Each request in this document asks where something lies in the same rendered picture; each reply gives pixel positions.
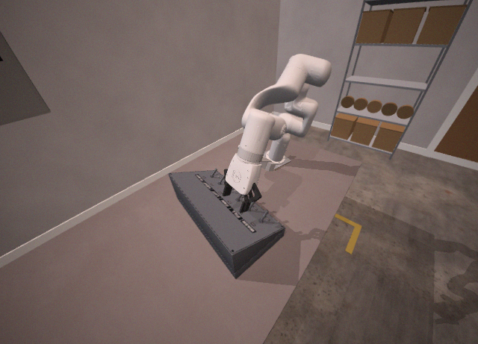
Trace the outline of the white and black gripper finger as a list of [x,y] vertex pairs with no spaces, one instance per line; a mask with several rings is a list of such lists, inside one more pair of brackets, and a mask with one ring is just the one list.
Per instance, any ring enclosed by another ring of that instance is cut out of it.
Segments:
[[[255,194],[254,197],[253,197],[252,191]],[[248,194],[249,194],[249,199],[248,199]],[[256,183],[253,183],[252,189],[249,191],[248,194],[243,196],[244,201],[242,202],[242,205],[240,207],[240,213],[247,212],[251,204],[250,202],[257,201],[262,197]]]
[[225,184],[225,187],[224,187],[224,190],[223,190],[223,196],[230,196],[231,194],[231,191],[232,191],[232,186],[230,186],[227,182],[226,182],[226,173],[227,173],[228,169],[224,169],[224,184]]

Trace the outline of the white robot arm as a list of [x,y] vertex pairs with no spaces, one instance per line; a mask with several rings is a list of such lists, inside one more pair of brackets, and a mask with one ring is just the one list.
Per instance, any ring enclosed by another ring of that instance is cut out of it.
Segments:
[[[306,98],[309,84],[322,87],[329,79],[329,72],[332,72],[332,64],[327,60],[306,54],[292,56],[277,83],[255,95],[246,108],[241,121],[244,131],[238,157],[261,162],[261,167],[268,172],[272,172],[276,164],[284,163],[290,134],[304,137],[318,109],[315,100]],[[285,103],[288,113],[276,116],[260,110],[278,103]],[[263,157],[269,140],[272,140],[270,150]]]

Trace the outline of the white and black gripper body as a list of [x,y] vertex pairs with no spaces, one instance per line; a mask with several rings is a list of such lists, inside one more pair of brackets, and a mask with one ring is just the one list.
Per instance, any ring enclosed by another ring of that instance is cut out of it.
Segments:
[[249,162],[236,153],[226,173],[226,182],[244,196],[252,189],[253,183],[258,185],[260,174],[261,162]]

